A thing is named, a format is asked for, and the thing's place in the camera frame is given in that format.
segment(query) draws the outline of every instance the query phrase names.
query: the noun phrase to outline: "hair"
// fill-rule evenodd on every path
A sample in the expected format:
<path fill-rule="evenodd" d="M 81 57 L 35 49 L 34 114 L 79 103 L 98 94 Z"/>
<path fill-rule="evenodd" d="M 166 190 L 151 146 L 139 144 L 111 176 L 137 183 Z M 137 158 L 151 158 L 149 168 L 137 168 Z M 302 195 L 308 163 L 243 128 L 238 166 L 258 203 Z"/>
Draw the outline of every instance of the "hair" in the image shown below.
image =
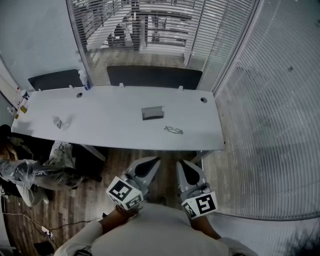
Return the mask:
<path fill-rule="evenodd" d="M 302 235 L 297 233 L 287 243 L 286 256 L 320 256 L 320 224 L 310 231 L 303 231 Z"/>

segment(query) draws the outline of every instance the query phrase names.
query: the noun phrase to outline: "desk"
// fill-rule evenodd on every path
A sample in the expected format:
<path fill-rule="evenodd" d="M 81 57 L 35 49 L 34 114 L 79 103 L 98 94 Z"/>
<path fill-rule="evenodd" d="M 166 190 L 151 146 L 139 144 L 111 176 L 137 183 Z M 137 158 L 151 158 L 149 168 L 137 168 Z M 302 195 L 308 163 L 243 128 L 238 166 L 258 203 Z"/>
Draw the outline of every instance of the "desk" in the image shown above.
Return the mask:
<path fill-rule="evenodd" d="M 164 118 L 142 119 L 141 108 L 158 106 Z M 138 86 L 35 91 L 30 93 L 27 112 L 18 114 L 12 132 L 54 141 L 142 150 L 225 148 L 216 103 L 207 91 Z M 69 128 L 58 129 L 53 116 L 69 123 Z M 168 132 L 166 127 L 183 134 Z"/>

